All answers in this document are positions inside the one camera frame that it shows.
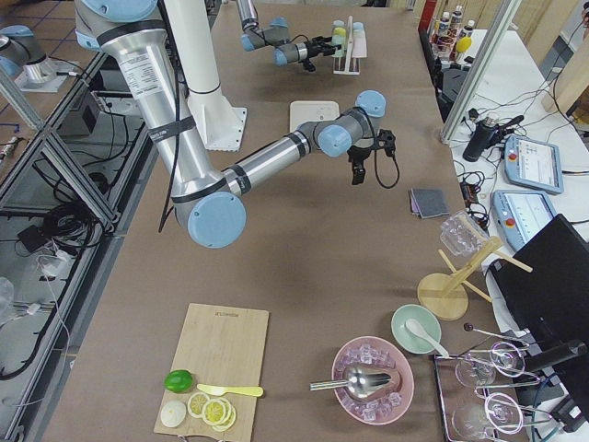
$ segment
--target green lime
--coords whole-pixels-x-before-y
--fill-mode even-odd
[[[188,370],[170,371],[164,380],[164,387],[175,393],[181,393],[192,387],[192,374]]]

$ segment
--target green bowl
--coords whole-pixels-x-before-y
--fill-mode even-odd
[[[417,320],[438,343],[442,338],[440,322],[430,310],[417,304],[407,304],[398,308],[390,322],[393,336],[401,347],[418,355],[430,353],[433,350],[432,345],[405,328],[405,321],[409,319]]]

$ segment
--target blue and white device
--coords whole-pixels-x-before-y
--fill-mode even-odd
[[[557,212],[543,191],[495,191],[492,212],[507,244],[520,250]]]
[[[510,135],[505,141],[504,164],[512,184],[552,194],[564,192],[557,145]]]

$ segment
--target yellow knife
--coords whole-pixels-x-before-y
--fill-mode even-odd
[[[264,394],[264,389],[262,387],[219,387],[216,385],[196,384],[196,388],[212,396],[223,396],[226,393],[235,393],[258,398]]]

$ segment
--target white spoon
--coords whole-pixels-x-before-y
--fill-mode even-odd
[[[422,326],[422,324],[414,319],[414,318],[409,318],[408,320],[405,321],[405,328],[407,330],[409,330],[411,333],[413,333],[415,336],[417,336],[418,338],[422,338],[425,341],[427,341],[428,343],[430,343],[432,345],[432,347],[438,351],[438,353],[442,356],[442,357],[450,357],[450,354],[448,353],[448,351],[443,348],[443,346],[438,343]]]

